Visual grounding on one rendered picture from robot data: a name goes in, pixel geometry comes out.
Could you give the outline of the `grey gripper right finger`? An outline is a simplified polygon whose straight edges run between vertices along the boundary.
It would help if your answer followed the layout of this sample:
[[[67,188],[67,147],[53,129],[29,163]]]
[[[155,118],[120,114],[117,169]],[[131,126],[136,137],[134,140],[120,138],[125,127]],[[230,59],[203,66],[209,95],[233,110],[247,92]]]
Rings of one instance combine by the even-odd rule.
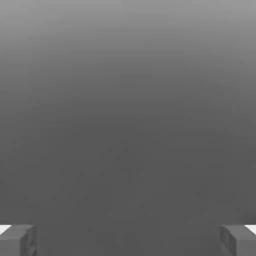
[[[221,225],[222,256],[256,256],[256,224]]]

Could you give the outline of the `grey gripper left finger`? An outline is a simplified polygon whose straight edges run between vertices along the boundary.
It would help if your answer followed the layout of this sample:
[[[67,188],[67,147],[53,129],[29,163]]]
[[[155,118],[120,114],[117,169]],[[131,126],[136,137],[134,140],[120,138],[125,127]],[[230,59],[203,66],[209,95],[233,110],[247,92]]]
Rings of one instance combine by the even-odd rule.
[[[0,224],[0,256],[38,256],[37,227]]]

